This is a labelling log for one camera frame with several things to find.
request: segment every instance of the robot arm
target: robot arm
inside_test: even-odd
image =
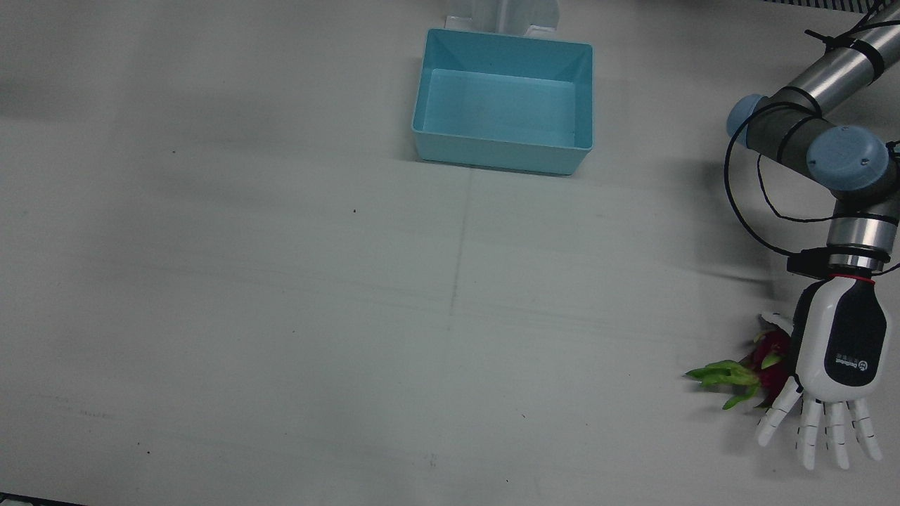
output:
[[[795,373],[757,428],[760,444],[767,445],[803,399],[796,449],[808,469],[815,464],[823,414],[828,448],[839,467],[849,466],[845,404],[864,452],[881,458],[865,396],[881,376],[890,320],[871,278],[893,249],[900,167],[896,154],[873,133],[834,125],[823,114],[900,60],[898,22],[900,2],[894,2],[842,36],[823,38],[828,50],[811,67],[771,98],[744,97],[728,118],[729,134],[745,147],[825,186],[836,199],[826,247],[788,260],[791,272],[822,281],[800,297],[788,358]]]

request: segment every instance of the logo on robotic hand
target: logo on robotic hand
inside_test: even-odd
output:
[[[847,367],[853,367],[861,373],[869,368],[869,362],[865,360],[857,360],[856,358],[850,357],[848,355],[842,355],[840,353],[834,359],[834,362],[845,365]]]

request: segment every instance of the plastic tray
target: plastic tray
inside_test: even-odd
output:
[[[569,176],[593,147],[593,49],[428,32],[412,130],[425,160]]]

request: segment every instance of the blue joint cap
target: blue joint cap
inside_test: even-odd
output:
[[[858,126],[828,129],[806,151],[810,176],[829,190],[843,192],[875,183],[885,174],[889,162],[885,143]]]
[[[725,131],[728,132],[728,137],[733,137],[734,133],[737,131],[738,127],[741,126],[747,118],[753,114],[753,111],[756,111],[756,105],[765,98],[765,96],[759,94],[747,95],[741,100],[737,101],[737,104],[732,107],[732,111],[728,113],[728,120],[725,122]],[[737,138],[737,141],[741,143],[745,148],[747,147],[747,129],[744,128],[741,131],[741,135]]]

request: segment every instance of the white table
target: white table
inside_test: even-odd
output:
[[[784,272],[724,198],[725,116],[856,14],[563,1],[595,149],[554,178],[424,163],[441,2],[0,4],[0,490],[92,505],[896,504],[900,351],[808,473],[796,418],[681,374],[739,358]],[[830,117],[900,132],[888,72]],[[749,219],[789,248],[753,156]],[[784,212],[821,188],[769,163]],[[900,314],[900,275],[878,284]]]

